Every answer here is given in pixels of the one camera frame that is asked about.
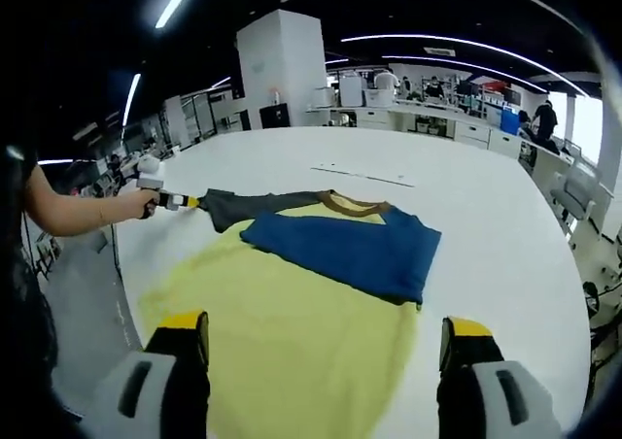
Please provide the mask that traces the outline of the person's left hand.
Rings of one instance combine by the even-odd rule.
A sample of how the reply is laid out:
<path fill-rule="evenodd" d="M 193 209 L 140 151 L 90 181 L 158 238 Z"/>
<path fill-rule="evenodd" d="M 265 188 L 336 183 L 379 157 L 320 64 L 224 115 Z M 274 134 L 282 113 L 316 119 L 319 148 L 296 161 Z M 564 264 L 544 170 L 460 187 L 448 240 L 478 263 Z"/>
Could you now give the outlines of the person's left hand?
<path fill-rule="evenodd" d="M 144 220 L 152 216 L 159 204 L 159 192 L 151 189 L 141 189 L 135 192 L 135 217 Z"/>

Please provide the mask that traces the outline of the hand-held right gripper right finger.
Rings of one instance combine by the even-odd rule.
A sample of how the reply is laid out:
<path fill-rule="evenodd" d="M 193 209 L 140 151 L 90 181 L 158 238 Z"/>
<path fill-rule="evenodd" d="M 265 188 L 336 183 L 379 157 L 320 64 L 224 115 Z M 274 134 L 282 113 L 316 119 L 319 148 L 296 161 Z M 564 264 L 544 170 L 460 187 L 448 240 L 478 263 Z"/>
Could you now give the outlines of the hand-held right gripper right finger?
<path fill-rule="evenodd" d="M 439 354 L 440 438 L 560 438 L 549 391 L 503 357 L 483 324 L 447 317 Z"/>

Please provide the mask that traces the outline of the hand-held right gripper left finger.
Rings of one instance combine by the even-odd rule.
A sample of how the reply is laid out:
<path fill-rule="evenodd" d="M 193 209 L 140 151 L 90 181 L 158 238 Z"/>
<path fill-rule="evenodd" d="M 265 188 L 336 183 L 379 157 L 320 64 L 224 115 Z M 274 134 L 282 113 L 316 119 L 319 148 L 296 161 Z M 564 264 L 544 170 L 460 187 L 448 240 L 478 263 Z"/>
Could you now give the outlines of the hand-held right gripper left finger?
<path fill-rule="evenodd" d="M 144 350 L 99 384 L 85 413 L 88 438 L 205 438 L 210 396 L 209 318 L 165 318 Z"/>

